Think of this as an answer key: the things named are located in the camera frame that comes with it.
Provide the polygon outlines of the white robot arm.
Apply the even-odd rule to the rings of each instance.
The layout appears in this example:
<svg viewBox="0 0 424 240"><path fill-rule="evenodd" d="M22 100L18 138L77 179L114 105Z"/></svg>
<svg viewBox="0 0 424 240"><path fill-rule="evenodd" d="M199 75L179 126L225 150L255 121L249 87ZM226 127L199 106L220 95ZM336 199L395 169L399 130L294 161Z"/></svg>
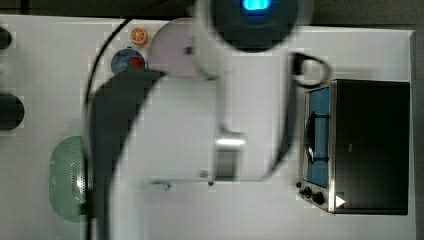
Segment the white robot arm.
<svg viewBox="0 0 424 240"><path fill-rule="evenodd" d="M295 128L288 43L312 12L313 0L196 0L195 76L127 69L88 89L86 240L152 240L154 185L256 182L274 172Z"/></svg>

